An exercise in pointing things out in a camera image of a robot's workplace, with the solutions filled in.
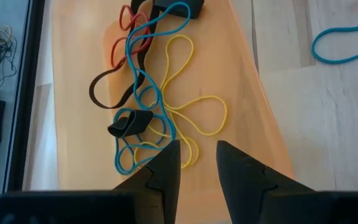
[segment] wooden board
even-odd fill
[[[114,168],[114,139],[106,131],[112,122],[112,111],[95,106],[88,96],[88,87],[91,80],[108,67],[103,51],[107,51],[110,42],[105,37],[103,47],[102,39],[106,29],[117,20],[124,3],[129,2],[72,0],[56,1],[53,6],[53,74],[62,189],[112,189],[123,180]],[[203,22],[215,23],[224,32],[202,26]],[[199,95],[218,95],[227,101],[229,119],[219,136],[209,138],[201,137],[183,124],[198,141],[201,157],[194,166],[182,170],[177,220],[183,223],[224,221],[229,216],[216,169],[218,139],[229,141],[290,177],[291,162],[231,2],[207,0],[200,20],[189,24],[184,32],[195,40],[196,51],[200,50],[189,70],[170,89],[170,100],[183,103]],[[153,52],[150,51],[155,57],[147,60],[148,65],[157,64],[150,66],[156,80],[161,79],[165,70],[162,50],[166,41],[166,38],[156,38]],[[179,51],[176,59],[187,57],[181,56],[187,54],[186,48],[179,45],[173,50]],[[130,80],[115,74],[109,82],[97,86],[96,94],[108,103],[110,96],[122,94],[119,88],[109,94],[108,86],[125,86],[122,83],[126,82]],[[221,105],[215,102],[205,102],[185,112],[201,127],[213,129],[221,119],[219,108]]]
[[[320,32],[358,26],[358,0],[254,1],[254,9],[260,77],[296,180],[358,190],[358,60],[303,63]],[[327,35],[316,50],[336,59],[358,54],[358,32]]]

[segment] loop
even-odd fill
[[[318,40],[321,39],[322,37],[324,37],[325,35],[333,33],[333,32],[355,32],[355,31],[358,31],[358,26],[335,27],[335,28],[330,28],[330,29],[326,29],[326,30],[322,31],[321,33],[319,33],[317,35],[317,37],[314,39],[314,41],[311,45],[311,54],[313,55],[313,57],[315,59],[319,60],[320,62],[324,62],[324,63],[331,64],[331,65],[338,65],[338,64],[347,63],[347,62],[351,62],[353,60],[358,59],[358,54],[357,54],[357,55],[349,57],[349,58],[344,58],[344,59],[339,59],[339,60],[331,60],[331,59],[323,58],[316,52],[316,44],[317,44]]]
[[[167,31],[167,32],[161,32],[161,33],[151,33],[151,34],[145,34],[145,35],[140,35],[140,36],[137,36],[137,37],[134,37],[134,34],[147,27],[147,26],[154,26],[155,27],[155,24],[161,20],[162,18],[164,18],[168,13],[169,11],[171,11],[174,7],[178,7],[178,6],[185,6],[188,10],[188,17],[186,18],[185,22],[178,28],[174,29],[174,30],[171,30],[171,31]],[[134,94],[134,97],[135,97],[135,100],[137,102],[137,104],[139,105],[139,107],[142,109],[142,110],[149,110],[151,108],[154,108],[156,106],[160,106],[160,109],[162,111],[162,114],[161,115],[157,115],[155,114],[155,117],[159,117],[162,119],[163,123],[167,123],[168,124],[168,127],[169,127],[169,130],[170,130],[170,140],[173,141],[176,139],[176,129],[175,129],[175,125],[173,124],[173,122],[169,119],[168,115],[167,115],[167,112],[165,111],[165,108],[164,108],[164,105],[163,105],[163,102],[162,102],[162,94],[161,94],[161,91],[159,90],[159,88],[156,86],[155,82],[153,81],[153,79],[149,76],[149,74],[147,74],[144,69],[142,69],[142,66],[140,66],[140,68],[135,68],[135,65],[132,61],[132,57],[130,55],[130,52],[132,52],[132,49],[135,45],[135,43],[137,41],[139,41],[140,39],[146,39],[146,38],[149,38],[149,37],[153,37],[153,36],[159,36],[159,35],[170,35],[170,34],[173,34],[175,32],[178,32],[179,30],[181,30],[182,28],[184,28],[187,23],[189,22],[190,20],[190,8],[187,4],[183,3],[183,2],[176,2],[174,4],[172,4],[170,7],[167,8],[167,10],[161,14],[160,16],[158,16],[157,18],[151,20],[150,22],[147,22],[141,26],[139,26],[138,28],[134,29],[129,35],[128,35],[128,38],[127,38],[127,42],[126,42],[126,56],[127,56],[127,61],[128,61],[128,65],[129,67],[131,68],[132,70],[132,73],[133,73],[133,76],[134,76],[134,87],[133,87],[133,94]],[[137,88],[135,88],[135,86],[138,85],[139,81],[138,81],[138,78],[140,78],[142,76],[144,76],[145,78],[148,79],[148,81],[151,83],[151,87],[146,87],[146,88],[153,88],[155,93],[156,93],[156,99],[155,99],[155,103],[152,104],[151,106],[145,106],[143,103],[142,103],[142,99],[139,98],[138,94],[136,93],[136,90]],[[117,112],[117,114],[115,115],[114,117],[114,121],[116,121],[119,117],[119,115],[122,113],[122,112]],[[150,146],[150,145],[145,145],[145,144],[129,144],[125,138],[123,138],[124,142],[125,142],[125,146],[120,149],[119,148],[119,145],[118,145],[118,139],[116,138],[116,158],[114,160],[114,165],[116,166],[116,169],[118,170],[118,172],[122,175],[128,175],[130,174],[131,172],[133,172],[135,169],[137,169],[140,164],[143,164],[145,162],[148,162],[149,160],[151,160],[153,157],[150,157],[150,158],[146,158],[140,162],[136,162],[135,160],[133,160],[133,163],[132,163],[132,167],[129,169],[129,170],[126,170],[122,167],[121,165],[121,155],[122,155],[122,152],[126,149],[129,149],[130,150],[130,153],[132,154],[133,157],[135,157],[134,155],[134,151],[132,150],[133,147],[140,147],[140,148],[143,148],[143,149],[153,149],[153,150],[162,150],[162,148],[160,147],[154,147],[154,146]]]
[[[124,27],[124,25],[122,24],[123,23],[122,20],[123,20],[124,12],[125,12],[126,9],[127,9],[128,13],[129,13],[129,15],[131,16],[131,21],[129,22],[129,24],[127,26]],[[140,13],[137,13],[136,15],[134,15],[134,13],[132,12],[132,9],[131,9],[130,6],[123,5],[121,7],[121,11],[120,11],[120,14],[119,14],[119,26],[120,26],[121,30],[122,31],[127,31],[127,30],[129,30],[129,28],[131,28],[134,25],[139,26],[140,22],[137,19],[140,18],[140,17],[143,17],[145,19],[145,22],[149,21],[149,17],[146,16],[146,14],[144,14],[143,12],[140,12]],[[143,34],[145,35],[145,34],[149,34],[149,33],[151,33],[150,28],[146,27]],[[127,39],[127,37],[121,37],[121,38],[117,39],[115,41],[115,43],[112,45],[111,56],[110,56],[110,58],[111,58],[110,63],[111,63],[112,68],[115,67],[114,54],[115,54],[115,51],[116,51],[116,47],[117,47],[118,43],[120,43],[121,41],[126,40],[126,39]],[[139,52],[145,50],[145,48],[151,44],[151,41],[152,41],[151,37],[147,38],[146,41],[143,42],[142,45],[137,50],[131,52],[131,55],[138,54]],[[118,64],[120,64],[121,61],[123,61],[123,62],[126,61],[126,55],[124,55],[120,59]]]
[[[132,1],[132,3],[134,4],[133,5],[133,8],[134,8],[134,11],[137,12],[140,4],[143,2],[143,0],[140,0],[140,1]],[[127,8],[127,6],[123,6],[121,8],[121,14],[123,14],[124,12],[124,9]],[[157,17],[155,15],[155,12],[152,11],[151,13],[151,17]],[[130,23],[131,25],[131,32],[132,30],[134,29],[134,26],[135,26],[135,23]],[[149,30],[149,33],[154,33],[155,31],[155,26],[150,26],[148,27],[147,26],[147,29]],[[118,39],[114,44],[113,44],[113,48],[112,49],[112,52],[111,52],[111,55],[113,57],[113,59],[111,60],[114,60],[114,51],[115,51],[115,48],[116,48],[116,45],[118,42],[124,40],[124,39],[127,39],[127,37],[121,37],[120,39]],[[139,65],[141,68],[144,68],[144,59],[145,59],[145,56],[149,50],[149,47],[150,47],[150,44],[151,44],[151,41],[152,41],[152,37],[151,38],[148,38],[148,39],[144,39],[142,45],[140,46],[140,48],[133,52],[131,55],[133,54],[137,54],[137,57],[138,57],[138,62],[139,62]],[[102,102],[100,102],[97,97],[95,96],[94,94],[94,89],[96,87],[96,84],[102,79],[104,78],[105,76],[109,75],[109,74],[112,74],[116,71],[118,71],[123,65],[124,65],[124,62],[126,61],[126,56],[124,56],[116,66],[114,66],[114,63],[112,63],[112,69],[108,70],[108,71],[105,71],[103,72],[102,74],[98,75],[97,77],[95,77],[95,79],[91,82],[91,84],[89,85],[89,97],[91,98],[91,101],[98,107],[100,108],[103,108],[103,109],[117,109],[117,108],[120,108],[122,107],[126,101],[129,99],[129,97],[132,95],[132,92],[133,92],[133,89],[135,88],[136,90],[143,84],[144,82],[144,76],[143,75],[139,75],[138,79],[139,79],[139,82],[137,83],[137,85],[135,86],[135,84],[133,83],[126,91],[125,93],[123,94],[123,96],[121,97],[121,99],[119,100],[119,102],[115,105],[115,106],[106,106],[104,105]]]
[[[169,47],[171,46],[172,42],[175,40],[175,39],[186,39],[190,45],[191,45],[191,49],[190,49],[190,54],[189,54],[189,57],[186,59],[186,62],[182,65],[182,67],[177,71],[175,72],[171,77],[167,78],[168,77],[168,73],[169,73],[169,69],[170,69],[170,57],[169,57]],[[181,34],[178,34],[178,35],[175,35],[173,36],[168,42],[167,42],[167,45],[165,46],[165,55],[166,55],[166,58],[167,58],[167,68],[165,70],[165,75],[164,75],[164,78],[163,78],[163,81],[160,85],[161,87],[161,93],[162,95],[164,95],[164,91],[168,85],[168,83],[170,83],[179,73],[181,73],[185,67],[189,64],[191,58],[193,57],[193,53],[194,53],[194,43],[193,41],[185,36],[185,35],[181,35]],[[142,98],[143,95],[149,90],[151,89],[152,86],[147,86],[146,88],[144,88],[140,93],[139,93],[139,97]],[[194,100],[191,100],[190,102],[188,103],[185,103],[184,105],[181,105],[181,106],[177,106],[177,107],[174,107],[174,106],[171,106],[169,105],[166,101],[165,101],[165,98],[162,97],[163,99],[163,105],[165,107],[165,109],[169,112],[170,114],[170,117],[172,119],[172,123],[173,125],[175,126],[175,129],[179,135],[179,137],[177,139],[182,139],[186,145],[188,146],[188,150],[189,150],[189,159],[184,163],[184,164],[181,164],[181,167],[182,168],[185,168],[185,167],[188,167],[190,165],[193,165],[197,159],[198,159],[198,156],[199,156],[199,153],[200,153],[200,150],[199,150],[199,147],[197,145],[197,143],[192,139],[192,138],[189,138],[189,137],[186,137],[184,136],[184,134],[182,133],[182,131],[179,129],[179,127],[177,126],[175,120],[173,119],[173,114],[175,115],[178,115],[180,116],[181,118],[185,119],[186,121],[188,121],[196,130],[197,132],[199,132],[200,134],[204,135],[204,136],[213,136],[215,134],[218,134],[224,127],[225,123],[226,123],[226,119],[227,119],[227,105],[226,103],[224,102],[224,100],[222,100],[220,97],[218,96],[214,96],[214,95],[209,95],[209,96],[201,96],[201,97],[197,97],[195,98]],[[202,130],[200,130],[200,128],[188,117],[186,117],[185,115],[181,114],[180,112],[178,112],[179,110],[182,110],[183,108],[186,108],[187,106],[190,106],[191,104],[193,103],[196,103],[198,101],[201,101],[201,100],[208,100],[208,99],[214,99],[214,100],[218,100],[220,101],[222,104],[223,104],[223,107],[224,107],[224,116],[223,116],[223,120],[222,120],[222,123],[220,125],[220,127],[211,132],[211,133],[207,133],[207,132],[204,132]],[[160,133],[158,132],[157,130],[155,130],[153,127],[151,127],[149,125],[149,129],[154,132],[155,134],[158,134],[159,136],[163,136],[163,137],[169,137],[168,135],[166,135],[165,133]],[[195,146],[194,148],[194,151],[195,151],[195,158],[193,159],[193,148],[191,146],[191,143],[193,143],[193,145]]]

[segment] yellow rubber band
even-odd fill
[[[173,74],[171,77],[167,78],[168,77],[168,73],[169,73],[169,69],[170,69],[170,57],[169,57],[169,46],[172,44],[172,42],[175,40],[175,39],[186,39],[190,45],[191,45],[191,50],[190,50],[190,54],[189,54],[189,57],[187,58],[186,62],[183,64],[183,66],[175,73]],[[189,138],[189,137],[186,137],[183,135],[182,131],[178,128],[175,120],[173,119],[173,115],[177,115],[183,119],[185,119],[186,121],[188,121],[196,130],[197,132],[199,132],[201,135],[204,135],[204,136],[213,136],[215,134],[218,134],[222,131],[225,123],[226,123],[226,120],[227,120],[227,104],[224,102],[224,100],[218,96],[214,96],[214,95],[209,95],[209,96],[200,96],[200,97],[197,97],[195,98],[194,100],[191,100],[190,102],[188,103],[185,103],[184,105],[181,105],[181,106],[171,106],[169,105],[166,101],[165,101],[165,97],[164,97],[164,91],[168,85],[168,83],[170,81],[172,81],[179,73],[181,73],[183,71],[183,69],[185,69],[185,67],[188,65],[189,61],[191,60],[192,56],[194,54],[194,43],[193,41],[185,36],[185,35],[174,35],[167,43],[167,45],[165,46],[165,55],[166,55],[166,58],[167,58],[167,69],[165,71],[165,75],[164,75],[164,78],[163,78],[163,81],[161,83],[161,86],[160,86],[160,89],[161,89],[161,94],[162,94],[162,98],[163,98],[163,104],[164,104],[164,107],[165,109],[169,112],[170,116],[171,116],[171,119],[172,119],[172,123],[173,125],[175,126],[176,128],[176,131],[179,135],[179,137],[177,139],[181,139],[183,140],[186,145],[188,146],[188,149],[189,149],[189,158],[188,160],[184,163],[184,164],[181,164],[181,168],[186,168],[190,165],[193,165],[197,160],[198,160],[198,157],[199,157],[199,154],[200,154],[200,150],[199,150],[199,147],[196,143],[196,141],[192,138]],[[209,100],[209,99],[212,99],[212,100],[218,100],[220,101],[222,104],[223,104],[223,107],[224,107],[224,116],[223,116],[223,120],[222,120],[222,123],[220,125],[220,127],[211,132],[211,133],[207,133],[207,132],[204,132],[202,130],[200,130],[200,128],[188,117],[186,117],[185,115],[181,114],[179,112],[179,110],[182,110],[183,108],[186,108],[187,106],[190,106],[192,105],[193,103],[196,103],[198,101],[202,101],[202,100]],[[155,130],[153,127],[151,127],[150,125],[148,126],[148,128],[154,132],[155,134],[159,135],[159,136],[164,136],[164,137],[170,137],[170,135],[168,134],[163,134],[157,130]],[[191,146],[192,143],[195,148],[194,148],[194,151],[195,151],[195,157],[193,158],[193,148]],[[155,144],[151,143],[151,142],[142,142],[141,144],[149,144],[153,147],[157,147]],[[137,161],[137,150],[138,148],[135,149],[134,151],[134,159],[135,159],[135,162]]]

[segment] floor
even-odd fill
[[[358,61],[330,66],[310,54],[311,41],[322,30],[358,25],[358,0],[234,0],[234,4],[296,179],[316,190],[358,190]],[[50,24],[44,26],[50,30]],[[43,41],[35,97],[47,100],[35,104],[33,133],[38,137],[29,144],[42,149],[30,162],[41,171],[29,173],[28,189],[58,186],[48,31],[43,32]],[[334,58],[353,55],[358,52],[358,33],[329,36],[318,51]],[[46,154],[51,162],[43,159]],[[51,182],[34,181],[48,170]]]
[[[22,36],[24,31],[25,15],[29,0],[6,1],[0,0],[0,26],[7,24],[12,27],[13,35],[17,39],[17,57],[14,61],[19,67],[21,57]],[[0,89],[0,99],[6,101],[6,109],[2,128],[2,142],[0,143],[0,193],[4,184],[6,163],[8,160],[8,145],[11,134],[12,118],[15,102],[15,92],[17,87],[17,76],[6,79]]]

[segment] red rubber band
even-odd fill
[[[124,25],[122,24],[122,19],[124,17],[124,12],[125,12],[126,9],[128,10],[129,15],[131,16],[131,21],[129,22],[129,24],[127,26],[124,27]],[[145,22],[149,21],[149,17],[146,16],[146,14],[144,14],[143,12],[140,12],[140,13],[134,15],[134,13],[132,12],[132,9],[131,9],[130,6],[123,5],[122,8],[121,8],[120,14],[119,14],[119,26],[120,26],[121,30],[122,31],[127,31],[134,24],[138,25],[138,26],[141,25],[141,23],[138,21],[139,17],[143,17],[145,19]],[[150,28],[146,27],[143,35],[149,34],[149,33],[150,33]],[[112,68],[116,67],[115,63],[114,63],[114,53],[116,51],[116,47],[117,47],[118,43],[120,43],[121,41],[126,40],[126,39],[127,39],[127,37],[118,38],[115,41],[115,43],[112,45],[111,58],[110,58],[110,63],[111,63]],[[151,41],[152,41],[151,37],[147,38],[147,40],[146,40],[146,42],[144,42],[144,44],[142,44],[137,50],[131,52],[131,55],[134,55],[134,54],[137,54],[137,53],[143,51],[146,47],[148,47],[151,44]],[[126,58],[127,58],[127,55],[125,54],[125,56],[123,56],[123,58],[121,58],[120,61],[118,62],[118,66],[122,66],[124,64],[124,62],[126,61]]]

